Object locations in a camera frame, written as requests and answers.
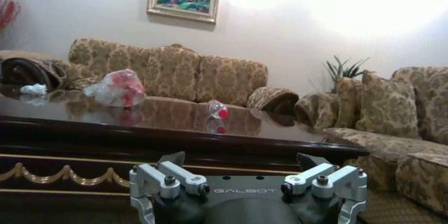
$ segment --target red and white plastic bag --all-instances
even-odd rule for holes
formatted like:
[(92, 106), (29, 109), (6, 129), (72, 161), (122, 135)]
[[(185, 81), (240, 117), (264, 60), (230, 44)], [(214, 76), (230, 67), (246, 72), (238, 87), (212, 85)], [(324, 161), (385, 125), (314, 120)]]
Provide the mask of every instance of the red and white plastic bag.
[(144, 87), (130, 69), (108, 73), (97, 84), (84, 88), (84, 94), (110, 107), (132, 107), (145, 100)]

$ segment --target glossy wooden table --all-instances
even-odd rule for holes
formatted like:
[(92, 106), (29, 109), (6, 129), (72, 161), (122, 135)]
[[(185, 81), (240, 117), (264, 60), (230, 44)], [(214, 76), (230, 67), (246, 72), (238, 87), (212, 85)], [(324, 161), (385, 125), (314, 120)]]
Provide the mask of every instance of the glossy wooden table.
[(126, 195), (128, 171), (161, 155), (186, 152), (185, 167), (202, 175), (292, 174), (296, 153), (334, 164), (368, 155), (293, 117), (229, 107), (222, 134), (206, 107), (146, 98), (132, 109), (108, 108), (78, 91), (41, 98), (0, 86), (0, 192)]

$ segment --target screw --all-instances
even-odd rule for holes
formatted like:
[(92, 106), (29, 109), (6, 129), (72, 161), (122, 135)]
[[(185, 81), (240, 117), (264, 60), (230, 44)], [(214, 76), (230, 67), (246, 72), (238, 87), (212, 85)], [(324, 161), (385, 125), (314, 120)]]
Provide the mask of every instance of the screw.
[(209, 187), (209, 185), (208, 184), (202, 184), (202, 185), (200, 185), (200, 187), (198, 187), (198, 194), (200, 194), (200, 196), (205, 196), (210, 191), (210, 189), (209, 189), (210, 187)]
[(176, 182), (176, 178), (173, 176), (165, 176), (165, 185), (170, 186)]
[(286, 197), (292, 196), (292, 185), (288, 182), (284, 182), (281, 184), (280, 190), (284, 196)]
[(320, 175), (320, 176), (317, 177), (317, 183), (318, 183), (320, 185), (326, 185), (326, 184), (328, 184), (328, 177)]

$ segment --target gold trim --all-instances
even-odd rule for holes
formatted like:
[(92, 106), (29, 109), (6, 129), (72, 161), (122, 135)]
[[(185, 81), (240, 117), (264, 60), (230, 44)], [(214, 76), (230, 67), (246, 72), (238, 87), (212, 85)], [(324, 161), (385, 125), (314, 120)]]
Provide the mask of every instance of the gold trim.
[[(110, 160), (110, 159), (90, 159), (90, 158), (76, 158), (76, 157), (30, 156), (30, 155), (16, 155), (16, 154), (0, 154), (0, 157), (52, 159), (52, 160), (64, 160), (64, 161), (84, 161), (84, 162), (97, 162), (97, 163), (129, 164), (129, 165), (134, 165), (138, 163), (146, 163), (149, 165), (154, 165), (154, 163), (145, 162), (145, 161), (117, 161), (117, 160)], [(246, 169), (246, 168), (236, 168), (236, 167), (228, 167), (228, 166), (184, 165), (184, 167), (206, 169), (206, 170), (236, 170), (238, 172), (258, 172), (260, 174), (274, 173), (274, 174), (290, 175), (298, 172), (297, 170)]]
[(58, 190), (29, 190), (29, 189), (2, 189), (0, 193), (38, 193), (38, 194), (70, 194), (70, 195), (100, 195), (100, 196), (129, 196), (128, 193), (101, 193), (97, 191), (58, 191)]
[(72, 181), (81, 186), (96, 186), (106, 180), (108, 182), (114, 182), (122, 187), (129, 187), (129, 181), (124, 180), (118, 174), (116, 174), (112, 167), (109, 167), (106, 172), (97, 178), (80, 177), (69, 165), (64, 165), (62, 169), (54, 175), (41, 177), (32, 174), (21, 163), (16, 163), (8, 172), (0, 174), (0, 182), (8, 180), (12, 176), (16, 178), (22, 176), (29, 182), (36, 184), (50, 184), (54, 183), (58, 179), (66, 180), (70, 178)]

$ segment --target gold swag decoration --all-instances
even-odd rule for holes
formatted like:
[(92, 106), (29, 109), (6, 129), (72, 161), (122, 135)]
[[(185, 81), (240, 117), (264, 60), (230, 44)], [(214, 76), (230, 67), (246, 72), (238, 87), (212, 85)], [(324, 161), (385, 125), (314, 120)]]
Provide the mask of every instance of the gold swag decoration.
[(0, 174), (0, 182), (8, 180), (12, 176), (14, 178), (24, 177), (29, 182), (37, 184), (50, 184), (62, 178), (62, 180), (70, 179), (80, 186), (96, 186), (104, 181), (108, 181), (114, 182), (122, 187), (129, 187), (129, 181), (118, 176), (112, 167), (109, 167), (106, 172), (97, 178), (82, 178), (77, 176), (69, 165), (64, 165), (62, 169), (54, 175), (40, 177), (32, 174), (21, 163), (16, 163), (8, 172)]

